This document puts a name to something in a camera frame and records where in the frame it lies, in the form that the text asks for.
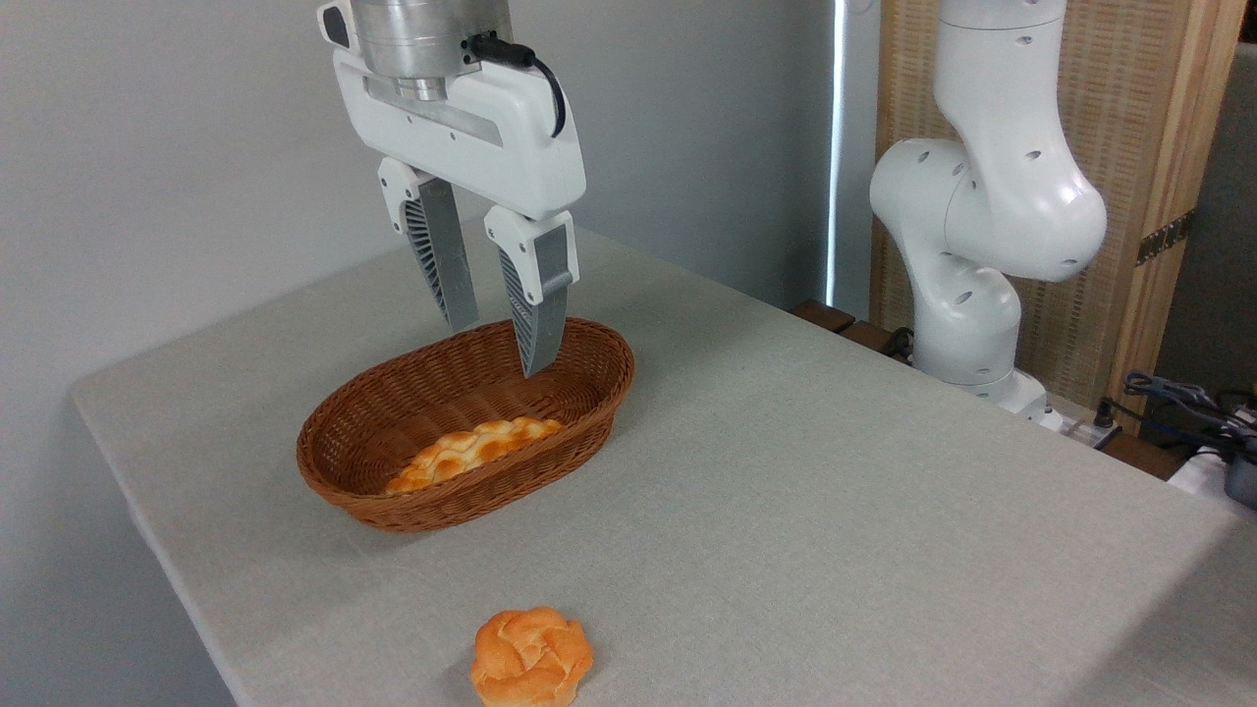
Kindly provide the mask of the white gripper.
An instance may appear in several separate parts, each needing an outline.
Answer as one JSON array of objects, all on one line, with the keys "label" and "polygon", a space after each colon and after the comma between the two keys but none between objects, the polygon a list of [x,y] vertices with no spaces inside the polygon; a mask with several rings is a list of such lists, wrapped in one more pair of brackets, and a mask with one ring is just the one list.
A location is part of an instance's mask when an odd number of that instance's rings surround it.
[{"label": "white gripper", "polygon": [[352,126],[388,156],[377,176],[390,221],[454,332],[476,322],[476,299],[453,185],[499,204],[484,218],[486,237],[522,376],[541,372],[561,352],[567,294],[579,281],[574,220],[563,210],[583,198],[585,164],[553,82],[483,57],[485,45],[512,40],[508,4],[332,1],[318,21]]}]

